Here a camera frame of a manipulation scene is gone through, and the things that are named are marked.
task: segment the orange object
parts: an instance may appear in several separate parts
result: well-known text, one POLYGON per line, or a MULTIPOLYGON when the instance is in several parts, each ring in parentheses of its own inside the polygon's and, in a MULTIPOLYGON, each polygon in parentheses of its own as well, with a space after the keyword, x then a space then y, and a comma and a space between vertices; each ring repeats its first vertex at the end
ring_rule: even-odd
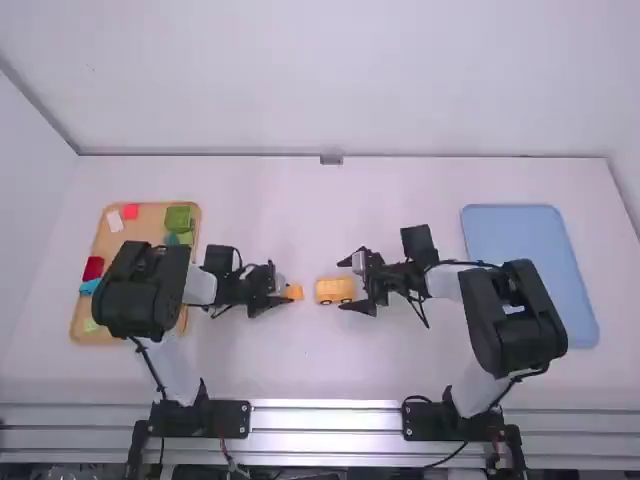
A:
POLYGON ((302 291, 302 285, 289 285, 284 291, 284 297, 291 300, 304 300, 304 292, 302 291))
POLYGON ((356 287, 353 278, 321 278, 316 282, 316 303, 330 305, 332 303, 353 302, 356 287))
POLYGON ((122 207, 122 218, 125 220, 135 220, 138 218, 138 204, 128 203, 122 207))

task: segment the wooden tray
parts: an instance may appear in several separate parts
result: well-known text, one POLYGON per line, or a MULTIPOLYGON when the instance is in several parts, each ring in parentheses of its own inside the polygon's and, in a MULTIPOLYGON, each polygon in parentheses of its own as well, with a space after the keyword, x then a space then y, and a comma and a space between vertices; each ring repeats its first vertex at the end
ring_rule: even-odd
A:
MULTIPOLYGON (((167 207, 174 205, 189 205, 191 207, 191 217, 195 219, 196 225, 193 232, 193 247, 191 249, 191 260, 195 260, 195 252, 198 241, 198 233, 200 232, 200 220, 202 212, 200 207, 192 202, 162 202, 162 203, 138 203, 138 218, 136 220, 123 220, 124 229, 120 232, 111 233, 109 224, 107 223, 106 214, 111 210, 118 210, 122 215, 122 207, 127 203, 136 202, 117 202, 107 206, 102 211, 98 230, 96 232, 91 253, 104 258, 104 271, 106 272, 113 258, 118 253, 125 240, 143 240, 152 245, 162 245, 167 230, 164 227, 164 215, 167 207)), ((82 278, 78 278, 78 288, 82 283, 82 278)), ((91 297, 78 295, 73 318, 71 319, 71 328, 69 336, 75 343, 81 345, 114 345, 121 340, 113 338, 106 327, 93 324, 87 319, 91 318, 91 297)), ((176 331, 179 335, 184 335, 187 329, 187 307, 183 306, 180 310, 180 317, 176 324, 176 331)))

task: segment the red object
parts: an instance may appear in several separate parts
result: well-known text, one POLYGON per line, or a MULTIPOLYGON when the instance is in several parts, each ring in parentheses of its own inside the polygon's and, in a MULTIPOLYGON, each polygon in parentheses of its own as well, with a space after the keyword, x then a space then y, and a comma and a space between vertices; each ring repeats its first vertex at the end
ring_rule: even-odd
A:
POLYGON ((138 204, 129 203, 122 207, 122 218, 125 220, 135 220, 138 218, 138 204))
POLYGON ((82 274, 82 281, 88 282, 95 278, 102 276, 102 270, 104 269, 104 258, 102 257, 89 257, 87 258, 87 265, 84 267, 84 273, 82 274))

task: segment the cable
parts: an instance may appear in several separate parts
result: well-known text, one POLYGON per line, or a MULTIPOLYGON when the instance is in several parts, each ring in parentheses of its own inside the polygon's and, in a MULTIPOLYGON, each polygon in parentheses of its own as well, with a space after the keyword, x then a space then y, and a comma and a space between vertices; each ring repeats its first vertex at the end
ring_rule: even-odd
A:
MULTIPOLYGON (((142 345, 142 342, 140 340, 138 340, 136 337, 129 337, 129 340, 131 340, 133 343, 136 344, 136 352, 140 353, 142 355, 142 358, 144 359, 144 363, 147 364, 147 368, 149 369, 149 372, 151 372, 151 376, 153 377, 153 380, 156 382, 156 385, 158 387, 158 391, 160 392, 160 395, 162 396, 162 400, 163 401, 167 401, 167 389, 164 385, 162 385, 162 382, 160 381, 160 377, 158 376, 158 372, 156 371, 155 367, 153 366, 153 363, 151 362, 151 359, 149 358, 149 354, 147 353, 147 348, 142 345)), ((158 466, 160 469, 162 469, 162 461, 164 460, 164 428, 162 429, 162 436, 160 437, 160 459, 158 460, 158 466)))
POLYGON ((516 375, 515 377, 513 377, 511 380, 509 380, 509 384, 504 389, 504 391, 500 395, 498 395, 493 402, 491 402, 489 404, 489 406, 484 411, 484 413, 487 413, 488 411, 492 410, 493 408, 499 406, 500 402, 502 401, 502 399, 507 395, 507 393, 509 393, 511 391, 511 389, 513 388, 513 386, 516 383, 520 383, 520 382, 522 382, 522 380, 524 380, 525 378, 528 378, 528 377, 536 377, 538 375, 542 375, 547 370, 549 370, 549 364, 548 363, 546 365, 544 365, 540 370, 535 370, 533 372, 523 373, 521 375, 516 375))
POLYGON ((438 460, 437 462, 433 462, 430 463, 429 465, 425 465, 423 468, 423 470, 428 470, 430 468, 435 468, 439 465, 442 465, 443 463, 448 462, 449 460, 451 460, 452 458, 454 458, 455 456, 457 456, 462 450, 464 450, 464 448, 469 445, 469 442, 467 440, 465 440, 464 442, 462 442, 462 444, 460 444, 460 446, 458 448, 456 448, 453 452, 451 452, 449 455, 447 455, 446 457, 444 457, 442 460, 438 460))
POLYGON ((438 263, 434 263, 433 265, 427 266, 424 269, 424 273, 426 274, 429 270, 432 270, 435 267, 439 267, 440 265, 467 265, 469 267, 495 268, 497 270, 503 270, 502 267, 494 263, 483 262, 482 260, 468 261, 468 260, 455 260, 453 258, 450 258, 448 260, 440 260, 438 263))
POLYGON ((228 311, 228 310, 231 310, 233 307, 234 307, 234 305, 227 305, 226 307, 224 307, 224 308, 223 308, 222 310, 220 310, 219 312, 218 312, 218 310, 217 310, 217 309, 215 309, 215 308, 214 308, 213 313, 212 313, 211 315, 209 315, 209 317, 210 317, 211 319, 218 318, 218 317, 219 317, 220 315, 222 315, 224 312, 226 312, 226 311, 228 311))
POLYGON ((425 397, 424 395, 409 395, 402 401, 402 406, 404 407, 405 403, 407 403, 409 400, 422 400, 425 403, 433 403, 430 398, 425 397))

